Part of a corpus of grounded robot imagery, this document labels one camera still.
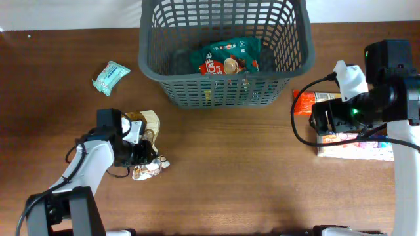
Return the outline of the teal wet wipes pack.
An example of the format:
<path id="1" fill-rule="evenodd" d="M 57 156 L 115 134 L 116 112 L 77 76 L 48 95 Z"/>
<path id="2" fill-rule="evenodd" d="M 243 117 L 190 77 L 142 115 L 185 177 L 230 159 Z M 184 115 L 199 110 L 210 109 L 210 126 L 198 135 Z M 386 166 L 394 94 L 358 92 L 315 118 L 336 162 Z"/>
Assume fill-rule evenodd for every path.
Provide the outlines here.
<path id="1" fill-rule="evenodd" d="M 109 61 L 107 66 L 99 73 L 96 80 L 92 80 L 93 86 L 97 91 L 102 92 L 106 96 L 110 96 L 115 85 L 130 72 L 131 70 L 125 66 L 114 61 Z"/>

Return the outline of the green Nescafe coffee bag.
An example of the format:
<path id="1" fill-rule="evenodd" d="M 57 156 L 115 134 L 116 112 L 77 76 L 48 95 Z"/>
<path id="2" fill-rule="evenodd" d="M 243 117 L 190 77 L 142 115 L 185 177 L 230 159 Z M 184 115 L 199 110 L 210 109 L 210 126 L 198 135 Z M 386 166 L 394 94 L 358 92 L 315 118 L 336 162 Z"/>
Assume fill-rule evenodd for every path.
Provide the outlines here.
<path id="1" fill-rule="evenodd" d="M 195 71 L 202 75 L 257 73 L 260 71 L 261 50 L 260 39 L 235 37 L 193 51 L 190 62 Z"/>

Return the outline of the orange spaghetti packet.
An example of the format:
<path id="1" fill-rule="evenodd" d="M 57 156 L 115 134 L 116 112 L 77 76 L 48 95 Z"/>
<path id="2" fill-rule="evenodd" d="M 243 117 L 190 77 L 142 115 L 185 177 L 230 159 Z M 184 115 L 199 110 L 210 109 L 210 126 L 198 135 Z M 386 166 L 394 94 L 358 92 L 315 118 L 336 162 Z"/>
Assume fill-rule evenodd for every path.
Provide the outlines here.
<path id="1" fill-rule="evenodd" d="M 312 106 L 318 102 L 325 102 L 327 100 L 341 99 L 340 93 L 333 92 L 303 92 L 293 108 L 294 115 L 310 116 L 312 113 Z"/>

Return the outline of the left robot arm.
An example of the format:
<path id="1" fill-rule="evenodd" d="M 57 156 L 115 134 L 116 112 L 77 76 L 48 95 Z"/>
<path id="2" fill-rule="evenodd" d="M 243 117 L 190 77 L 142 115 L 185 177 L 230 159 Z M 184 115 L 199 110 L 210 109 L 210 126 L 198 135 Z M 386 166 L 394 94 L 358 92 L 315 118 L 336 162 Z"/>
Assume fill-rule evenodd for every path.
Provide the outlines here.
<path id="1" fill-rule="evenodd" d="M 108 231 L 95 193 L 110 167 L 130 169 L 150 164 L 160 120 L 152 110 L 123 113 L 100 109 L 96 126 L 75 141 L 75 154 L 63 175 L 46 191 L 31 195 L 16 226 L 28 235 L 136 235 L 134 229 Z"/>

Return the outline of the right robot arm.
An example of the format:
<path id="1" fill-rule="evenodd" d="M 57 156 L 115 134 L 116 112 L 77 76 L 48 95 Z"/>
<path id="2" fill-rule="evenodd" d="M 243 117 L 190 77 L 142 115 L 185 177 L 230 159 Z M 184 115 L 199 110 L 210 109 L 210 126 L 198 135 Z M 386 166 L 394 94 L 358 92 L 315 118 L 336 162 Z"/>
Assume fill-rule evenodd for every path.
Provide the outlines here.
<path id="1" fill-rule="evenodd" d="M 337 62 L 326 77 L 341 97 L 312 106 L 318 135 L 363 130 L 356 142 L 392 145 L 396 210 L 393 235 L 419 234 L 419 72 L 408 40 L 382 40 L 364 49 L 366 70 Z"/>

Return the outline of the beige brown snack pouch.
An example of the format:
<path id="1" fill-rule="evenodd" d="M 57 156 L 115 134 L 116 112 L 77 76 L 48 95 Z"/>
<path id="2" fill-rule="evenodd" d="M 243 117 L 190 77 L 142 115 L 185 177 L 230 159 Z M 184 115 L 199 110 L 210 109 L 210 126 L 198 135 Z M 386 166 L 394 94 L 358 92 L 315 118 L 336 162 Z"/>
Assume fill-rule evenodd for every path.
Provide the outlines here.
<path id="1" fill-rule="evenodd" d="M 161 124 L 159 117 L 153 110 L 129 112 L 126 113 L 126 116 L 128 116 L 131 121 L 142 120 L 146 123 L 144 134 L 140 140 L 150 141 L 154 151 L 157 153 L 157 157 L 150 164 L 136 165 L 133 167 L 132 179 L 141 181 L 157 176 L 163 169 L 170 165 L 167 158 L 159 154 L 159 151 L 155 146 Z"/>

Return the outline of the multicolour tissue multipack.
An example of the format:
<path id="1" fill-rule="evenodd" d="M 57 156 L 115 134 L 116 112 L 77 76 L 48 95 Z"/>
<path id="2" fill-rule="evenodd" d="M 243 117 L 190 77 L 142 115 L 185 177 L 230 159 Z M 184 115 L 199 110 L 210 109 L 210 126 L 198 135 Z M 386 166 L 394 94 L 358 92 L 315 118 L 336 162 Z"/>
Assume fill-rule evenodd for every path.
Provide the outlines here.
<path id="1" fill-rule="evenodd" d="M 318 144 L 329 144 L 355 139 L 355 133 L 338 133 L 317 136 Z M 392 144 L 384 142 L 356 142 L 340 146 L 319 147 L 317 156 L 338 159 L 393 161 Z"/>

